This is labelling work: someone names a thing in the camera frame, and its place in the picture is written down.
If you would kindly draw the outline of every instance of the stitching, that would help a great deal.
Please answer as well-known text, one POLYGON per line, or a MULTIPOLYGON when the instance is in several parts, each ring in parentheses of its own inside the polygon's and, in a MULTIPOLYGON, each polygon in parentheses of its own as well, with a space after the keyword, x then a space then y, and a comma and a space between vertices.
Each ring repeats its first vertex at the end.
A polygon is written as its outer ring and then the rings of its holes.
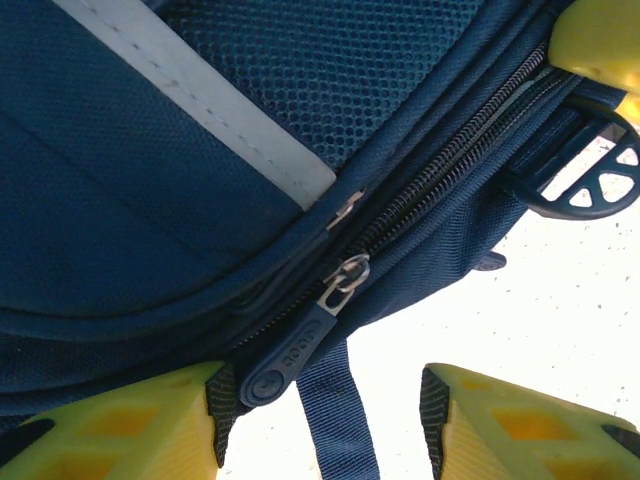
POLYGON ((287 177, 289 180, 291 180, 291 182, 292 182, 292 184, 294 186, 296 186, 297 188, 299 188, 300 190, 305 192, 307 195, 309 195, 309 197, 312 197, 312 198, 314 197, 313 195, 311 195, 311 192, 309 191, 309 189, 307 187, 302 185, 299 181, 295 180, 286 170, 283 170, 282 167, 277 165, 273 159, 271 159, 265 153, 260 151, 244 135, 242 135, 240 132, 236 131, 223 118, 221 118, 219 115, 217 115, 208 105, 206 105, 206 103, 204 101, 200 100, 198 97, 196 97, 195 94, 190 92, 189 89, 187 89, 184 85, 182 85, 178 80, 174 79, 171 75, 169 75, 162 68, 162 66, 160 64, 158 64, 158 62, 156 62, 153 59, 153 57, 151 55, 149 55, 147 52, 142 50, 140 45, 135 43, 135 41, 127 38, 127 36, 124 34, 124 32, 122 32, 122 30, 120 30, 117 25, 113 24, 111 21, 109 21, 109 20, 105 19, 104 17, 102 17, 100 15, 100 12, 98 12, 98 10, 95 7, 93 7, 92 5, 89 5, 88 3, 86 3, 85 0, 76 0, 76 1, 79 4, 81 4, 82 6, 84 6, 87 10, 89 10, 89 12, 91 12, 93 15, 95 15, 95 17, 98 20, 100 20, 104 25, 106 25, 108 28, 113 30, 113 32, 118 37, 120 37, 122 40, 124 40, 129 45, 131 45, 136 51, 138 51, 140 53, 140 55, 142 56, 142 58, 144 58, 147 62, 149 62, 156 70, 158 70, 158 72, 160 72, 165 78, 167 78, 171 82, 172 86, 178 87, 178 89, 180 89, 183 93, 187 94, 192 100, 195 100, 196 102, 198 102, 198 106, 201 107, 207 114, 209 114, 209 116, 211 118, 213 118, 218 123, 220 123, 223 127, 225 127, 227 130, 229 130, 233 135, 235 135, 242 143, 244 143, 246 146, 248 146, 253 151, 255 151, 258 155, 260 155, 262 158, 264 158, 271 166, 273 166, 276 170, 278 170, 285 177, 287 177))

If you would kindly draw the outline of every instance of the yellow plastic object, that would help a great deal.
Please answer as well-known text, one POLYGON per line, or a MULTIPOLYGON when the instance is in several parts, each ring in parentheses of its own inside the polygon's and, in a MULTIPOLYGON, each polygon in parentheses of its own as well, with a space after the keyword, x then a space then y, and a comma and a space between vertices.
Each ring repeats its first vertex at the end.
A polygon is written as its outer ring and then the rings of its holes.
POLYGON ((640 0, 578 0, 558 18, 549 62, 629 92, 618 110, 640 124, 640 0))
POLYGON ((635 432, 627 421, 462 368, 427 370, 442 386, 421 403, 448 402, 440 480, 640 479, 640 458, 602 428, 635 432))
POLYGON ((55 426, 0 468, 11 480, 213 480, 218 466, 205 363, 29 419, 55 426))

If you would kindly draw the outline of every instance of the zipper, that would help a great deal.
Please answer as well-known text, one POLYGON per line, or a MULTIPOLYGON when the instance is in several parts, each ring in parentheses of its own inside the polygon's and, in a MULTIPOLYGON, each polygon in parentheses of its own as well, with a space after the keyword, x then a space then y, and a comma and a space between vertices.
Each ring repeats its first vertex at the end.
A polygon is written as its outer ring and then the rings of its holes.
POLYGON ((243 380, 240 398, 245 405, 265 405, 278 398, 335 326, 337 315, 353 297, 356 288, 368 278, 370 258, 432 211, 540 98, 572 78, 571 74, 552 67, 541 68, 546 48, 546 43, 542 43, 534 49, 480 110, 337 255, 348 260, 333 275, 318 280, 250 337, 255 338, 276 325, 296 325, 288 335, 278 339, 267 358, 252 368, 243 380), (300 344, 304 345, 304 353, 298 353, 296 361, 292 361, 290 352, 300 350, 300 344))

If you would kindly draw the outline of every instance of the plastic buckle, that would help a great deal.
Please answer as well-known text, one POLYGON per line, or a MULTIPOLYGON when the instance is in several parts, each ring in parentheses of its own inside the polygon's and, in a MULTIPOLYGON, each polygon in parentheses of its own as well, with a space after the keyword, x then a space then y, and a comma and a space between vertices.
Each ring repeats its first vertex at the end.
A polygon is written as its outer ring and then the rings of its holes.
POLYGON ((621 212, 640 196, 640 165, 620 163, 618 157, 627 149, 631 149, 640 159, 640 136, 623 117, 596 102, 570 97, 565 105, 585 114, 588 118, 601 120, 602 123, 596 122, 597 129, 594 129, 593 123, 581 129, 555 155, 550 156, 549 163, 554 164, 555 173, 559 170, 556 167, 563 167, 573 161, 602 130, 616 125, 625 133, 616 142, 615 147, 555 200, 548 200, 542 195, 544 188, 531 186, 539 185, 539 182, 531 182, 531 178, 524 180, 512 173, 505 172, 501 175, 501 187, 526 203, 531 210, 546 218, 597 220, 621 212), (604 174, 627 177, 633 181, 633 186, 622 198, 608 201, 600 184, 600 177, 604 174), (591 197, 591 205, 580 206, 572 203, 572 200, 584 190, 591 197))

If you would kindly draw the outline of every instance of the rubber zipper pull tab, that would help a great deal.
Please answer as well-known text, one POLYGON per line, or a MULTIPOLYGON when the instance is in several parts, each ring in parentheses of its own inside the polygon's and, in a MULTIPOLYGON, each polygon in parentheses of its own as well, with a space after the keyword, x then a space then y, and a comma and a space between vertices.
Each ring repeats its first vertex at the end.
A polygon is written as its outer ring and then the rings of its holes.
POLYGON ((370 273, 369 255, 360 254, 343 262, 327 279, 322 296, 308 305, 291 329, 245 377, 240 400, 247 407, 260 407, 278 399, 295 381, 313 351, 337 323, 337 315, 370 273))

